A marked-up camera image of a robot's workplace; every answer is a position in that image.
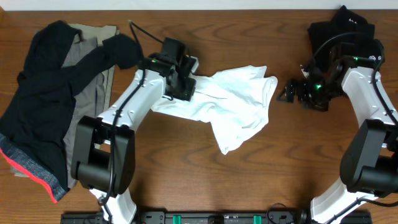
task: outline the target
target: wood grain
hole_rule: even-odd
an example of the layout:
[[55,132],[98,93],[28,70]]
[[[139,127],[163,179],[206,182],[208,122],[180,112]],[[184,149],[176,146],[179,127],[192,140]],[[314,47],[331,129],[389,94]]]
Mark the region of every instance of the wood grain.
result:
[[[398,102],[397,11],[356,11],[376,25],[386,51],[384,88]],[[56,20],[89,26],[116,25],[131,35],[132,19],[159,38],[184,41],[200,60],[199,74],[246,65],[267,65],[266,76],[284,83],[302,75],[299,65],[311,56],[307,28],[329,20],[334,11],[80,11],[6,12],[0,26],[0,114],[17,89],[36,30]],[[139,33],[144,53],[160,44]],[[112,101],[127,88],[134,70],[116,69]],[[211,125],[149,112],[136,133],[136,173],[130,186],[138,205],[168,210],[266,210],[281,202],[307,206],[339,176],[340,159],[358,130],[349,99],[331,102],[330,111],[304,110],[279,103],[269,124],[237,151],[224,156]],[[59,223],[64,212],[97,211],[94,196],[80,185],[53,204],[33,181],[9,173],[0,159],[0,223]],[[383,202],[398,200],[390,195]],[[375,223],[397,223],[398,209],[365,206]]]

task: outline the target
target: black cloth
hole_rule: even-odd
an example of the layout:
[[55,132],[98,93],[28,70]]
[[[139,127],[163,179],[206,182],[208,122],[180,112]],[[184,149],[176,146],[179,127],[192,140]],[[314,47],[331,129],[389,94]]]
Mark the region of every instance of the black cloth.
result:
[[[312,53],[328,39],[345,32],[362,32],[370,37],[374,37],[375,26],[369,24],[367,20],[342,6],[336,15],[329,22],[316,22],[311,24],[308,29],[310,41],[312,45]],[[375,58],[378,61],[381,56],[377,44],[365,37],[351,35],[332,40],[327,44],[315,57],[316,65],[323,72],[328,70],[330,49],[340,42],[356,44],[355,56],[364,58]]]
[[115,35],[75,66],[61,68],[80,31],[62,21],[38,32],[27,54],[19,87],[0,119],[0,133],[67,187],[63,137],[68,131],[75,98],[100,72],[118,64],[130,68],[141,48],[125,35]]

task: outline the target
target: clothing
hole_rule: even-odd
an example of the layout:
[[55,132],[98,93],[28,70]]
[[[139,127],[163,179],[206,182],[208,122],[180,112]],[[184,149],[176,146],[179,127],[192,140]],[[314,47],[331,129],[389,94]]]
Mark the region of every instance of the clothing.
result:
[[[80,41],[79,35],[76,35],[62,67],[76,65],[85,55],[90,53],[96,47],[97,39],[95,37],[85,41]],[[101,109],[103,108],[105,92],[102,84],[103,74],[99,73],[83,89],[83,91],[81,91],[81,93],[75,96],[76,103],[72,115],[72,120],[70,122],[66,135],[63,137],[63,142],[65,143],[65,151],[67,153],[67,174],[69,188],[73,188],[77,182],[74,178],[72,178],[70,174],[70,166],[72,165],[72,155],[73,147],[75,145],[77,123],[82,117],[84,117],[84,115],[95,118],[97,107],[101,107]]]
[[276,77],[264,78],[267,67],[247,66],[217,72],[197,81],[191,101],[161,98],[153,111],[210,122],[223,154],[237,149],[268,123]]
[[[368,24],[367,20],[342,6],[336,15],[329,22],[316,22],[311,24],[308,29],[308,35],[312,45],[312,52],[315,53],[318,48],[328,39],[345,32],[361,32],[370,37],[374,37],[374,25]],[[376,61],[381,56],[379,47],[371,39],[358,35],[349,35],[332,40],[315,57],[317,66],[321,71],[326,72],[329,67],[330,49],[340,42],[356,44],[355,56],[364,58],[374,58]]]
[[[98,46],[102,46],[104,40],[109,39],[116,34],[119,34],[119,31],[116,30],[116,26],[91,27],[81,24],[69,24],[69,25],[73,28],[81,30],[81,36],[83,40],[96,38]],[[114,66],[111,67],[109,70],[105,70],[102,72],[104,76],[102,85],[105,92],[104,105],[103,108],[101,109],[102,111],[105,111],[109,108],[109,102],[111,99],[111,92],[112,92],[113,73],[114,73]]]
[[114,64],[130,68],[142,55],[132,39],[116,35],[75,66],[61,68],[79,33],[57,21],[34,36],[17,77],[19,87],[0,119],[5,136],[0,151],[12,166],[42,184],[54,202],[68,192],[63,137],[72,120],[74,97],[103,70]]

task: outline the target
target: red stripe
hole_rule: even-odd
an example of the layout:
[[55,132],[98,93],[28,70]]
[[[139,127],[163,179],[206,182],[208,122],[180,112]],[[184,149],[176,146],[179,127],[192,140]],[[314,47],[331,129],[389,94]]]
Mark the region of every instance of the red stripe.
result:
[[12,165],[13,167],[15,167],[15,169],[17,169],[19,172],[25,174],[26,176],[28,176],[29,178],[31,178],[34,182],[39,183],[41,185],[43,185],[43,187],[45,188],[45,190],[47,191],[47,193],[50,194],[52,202],[57,203],[58,201],[54,198],[54,196],[52,195],[52,191],[51,191],[51,187],[49,186],[48,183],[46,183],[46,181],[36,177],[35,175],[33,175],[32,173],[30,173],[27,169],[23,168],[21,165],[19,165],[17,162],[13,161],[12,159],[8,158],[2,151],[2,149],[0,148],[0,153],[2,154],[2,156],[4,156],[4,158],[7,160],[7,162]]

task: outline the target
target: white wall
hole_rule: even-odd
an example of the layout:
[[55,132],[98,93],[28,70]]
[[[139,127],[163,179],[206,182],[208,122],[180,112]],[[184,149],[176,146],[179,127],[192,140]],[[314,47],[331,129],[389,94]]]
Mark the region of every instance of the white wall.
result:
[[398,9],[398,0],[0,0],[21,10]]

